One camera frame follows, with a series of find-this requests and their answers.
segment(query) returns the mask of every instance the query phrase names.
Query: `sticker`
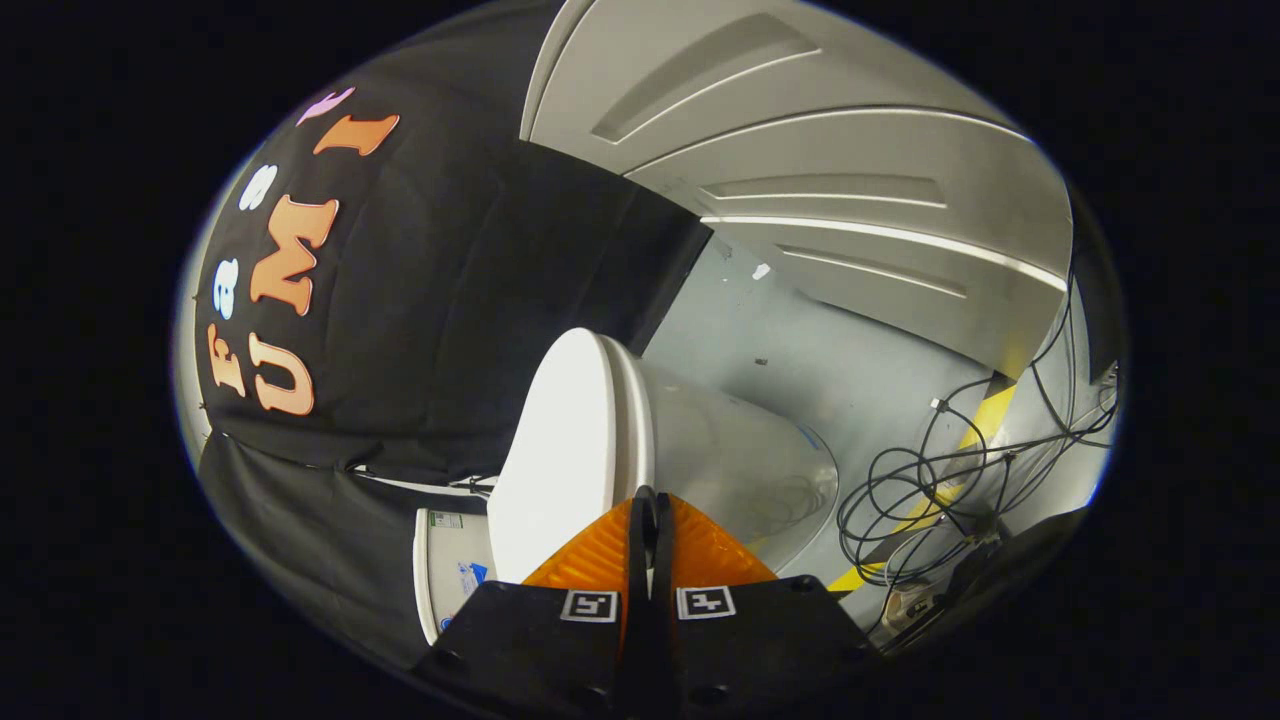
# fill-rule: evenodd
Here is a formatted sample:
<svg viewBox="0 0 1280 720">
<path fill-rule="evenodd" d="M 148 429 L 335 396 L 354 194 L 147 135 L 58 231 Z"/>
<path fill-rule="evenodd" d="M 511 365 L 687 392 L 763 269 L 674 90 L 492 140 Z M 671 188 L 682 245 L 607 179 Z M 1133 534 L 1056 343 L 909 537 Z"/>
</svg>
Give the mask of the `sticker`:
<svg viewBox="0 0 1280 720">
<path fill-rule="evenodd" d="M 214 373 L 214 386 L 228 386 L 244 397 L 244 377 L 241 375 L 239 357 L 227 341 L 218 337 L 218 325 L 209 323 L 209 368 Z"/>
<path fill-rule="evenodd" d="M 431 527 L 433 528 L 452 528 L 462 529 L 462 515 L 457 512 L 435 512 L 431 511 Z"/>
<path fill-rule="evenodd" d="M 349 97 L 351 94 L 355 92 L 355 91 L 356 91 L 355 87 L 348 87 L 347 90 L 344 90 L 342 92 L 342 95 L 338 95 L 338 96 L 334 96 L 334 94 L 330 92 L 329 95 L 325 96 L 324 100 L 321 100 L 321 101 L 316 102 L 315 105 L 307 108 L 307 111 L 302 113 L 302 117 L 298 118 L 297 124 L 294 124 L 293 127 L 301 126 L 302 122 L 306 120 L 306 119 L 308 119 L 308 118 L 319 118 L 320 115 L 328 113 L 329 110 L 333 110 L 334 108 L 338 106 L 339 102 L 342 102 L 343 100 L 346 100 L 347 97 Z"/>
<path fill-rule="evenodd" d="M 378 150 L 398 123 L 399 115 L 387 115 L 380 120 L 353 120 L 347 115 L 324 133 L 311 154 L 319 155 L 330 147 L 351 147 L 364 158 Z"/>
<path fill-rule="evenodd" d="M 458 575 L 462 577 L 462 596 L 471 597 L 471 593 L 476 592 L 480 587 L 480 580 L 476 579 L 475 570 L 470 565 L 458 562 Z"/>
<path fill-rule="evenodd" d="M 223 314 L 224 320 L 232 319 L 236 309 L 236 281 L 239 279 L 239 260 L 223 260 L 214 272 L 214 310 Z"/>
<path fill-rule="evenodd" d="M 275 182 L 275 173 L 278 170 L 279 168 L 275 165 L 262 165 L 253 173 L 253 177 L 248 181 L 248 186 L 244 187 L 244 192 L 241 195 L 241 210 L 257 210 L 257 206 L 262 204 L 262 199 L 266 197 L 266 191 Z"/>
<path fill-rule="evenodd" d="M 736 615 L 728 585 L 714 588 L 676 588 L 676 611 L 681 620 L 709 620 Z"/>
<path fill-rule="evenodd" d="M 618 618 L 618 593 L 568 591 L 561 620 L 570 623 L 613 623 Z"/>
<path fill-rule="evenodd" d="M 248 278 L 250 301 L 271 297 L 293 305 L 300 316 L 307 314 L 311 309 L 311 278 L 289 278 L 316 266 L 316 256 L 302 241 L 311 245 L 311 250 L 323 247 L 333 229 L 338 205 L 337 199 L 329 199 L 321 205 L 308 205 L 294 202 L 289 195 L 280 196 L 271 217 L 266 219 L 266 233 L 275 243 L 275 252 L 253 265 Z"/>
<path fill-rule="evenodd" d="M 273 386 L 262 379 L 262 375 L 253 375 L 253 388 L 257 391 L 257 402 L 262 410 L 283 410 L 291 415 L 307 415 L 316 404 L 316 393 L 311 386 L 311 374 L 297 355 L 268 345 L 257 340 L 256 333 L 248 333 L 248 359 L 253 366 L 262 363 L 284 369 L 293 378 L 293 388 Z"/>
</svg>

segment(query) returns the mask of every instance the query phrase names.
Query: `fisheye lens view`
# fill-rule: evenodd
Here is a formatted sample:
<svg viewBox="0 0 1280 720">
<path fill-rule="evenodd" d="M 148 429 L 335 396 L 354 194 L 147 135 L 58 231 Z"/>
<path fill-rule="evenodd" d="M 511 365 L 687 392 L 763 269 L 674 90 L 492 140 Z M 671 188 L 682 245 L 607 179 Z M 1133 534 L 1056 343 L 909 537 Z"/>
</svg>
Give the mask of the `fisheye lens view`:
<svg viewBox="0 0 1280 720">
<path fill-rule="evenodd" d="M 1018 593 L 1106 482 L 1106 229 L 856 17 L 500 0 L 291 91 L 177 278 L 189 482 L 460 711 L 786 715 Z"/>
</svg>

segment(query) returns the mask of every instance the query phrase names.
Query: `screw hole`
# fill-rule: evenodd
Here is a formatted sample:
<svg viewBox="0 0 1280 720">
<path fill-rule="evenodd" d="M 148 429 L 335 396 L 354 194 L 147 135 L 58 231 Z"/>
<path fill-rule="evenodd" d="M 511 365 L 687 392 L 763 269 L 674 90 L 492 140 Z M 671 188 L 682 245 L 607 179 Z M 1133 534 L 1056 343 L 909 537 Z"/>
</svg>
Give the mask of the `screw hole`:
<svg viewBox="0 0 1280 720">
<path fill-rule="evenodd" d="M 694 705 L 719 705 L 728 697 L 728 688 L 724 685 L 703 685 L 694 688 L 689 693 L 689 701 Z"/>
</svg>

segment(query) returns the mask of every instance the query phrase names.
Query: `black t-shirt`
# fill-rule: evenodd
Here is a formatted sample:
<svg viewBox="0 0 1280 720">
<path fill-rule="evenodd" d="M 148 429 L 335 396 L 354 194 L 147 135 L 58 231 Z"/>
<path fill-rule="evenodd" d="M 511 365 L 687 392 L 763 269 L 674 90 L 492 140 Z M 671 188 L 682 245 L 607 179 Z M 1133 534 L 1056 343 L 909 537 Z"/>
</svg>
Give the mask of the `black t-shirt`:
<svg viewBox="0 0 1280 720">
<path fill-rule="evenodd" d="M 321 88 L 255 154 L 201 268 L 193 341 L 215 429 L 310 465 L 495 473 L 561 333 L 643 348 L 710 232 L 518 140 L 557 9 L 498 4 L 420 33 Z M 243 397 L 214 380 L 211 327 Z"/>
</svg>

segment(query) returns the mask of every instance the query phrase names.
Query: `black cloth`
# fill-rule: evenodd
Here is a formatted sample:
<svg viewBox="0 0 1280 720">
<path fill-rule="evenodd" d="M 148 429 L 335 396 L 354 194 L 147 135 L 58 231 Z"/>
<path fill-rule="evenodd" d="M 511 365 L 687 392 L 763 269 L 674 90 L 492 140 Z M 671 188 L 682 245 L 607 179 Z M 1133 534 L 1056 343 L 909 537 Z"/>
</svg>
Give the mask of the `black cloth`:
<svg viewBox="0 0 1280 720">
<path fill-rule="evenodd" d="M 236 543 L 307 619 L 396 667 L 421 660 L 415 516 L 435 496 L 271 457 L 216 432 L 198 478 Z"/>
<path fill-rule="evenodd" d="M 218 215 L 196 309 L 201 391 L 214 427 L 310 465 L 366 462 L 419 478 L 495 473 L 538 363 L 586 327 L 643 350 L 710 231 L 607 170 L 517 137 L 525 91 L 557 3 L 480 8 L 396 46 L 282 120 Z M 294 127 L 330 92 L 355 92 Z M 312 154 L 343 115 L 401 117 L 370 155 Z M 253 172 L 276 165 L 261 205 L 238 208 Z M 311 305 L 248 300 L 253 265 L 276 251 L 282 195 L 339 201 Z M 234 313 L 212 306 L 214 273 L 237 259 Z M 215 387 L 207 327 L 241 363 L 247 397 Z M 265 411 L 248 334 L 297 355 L 315 406 Z"/>
</svg>

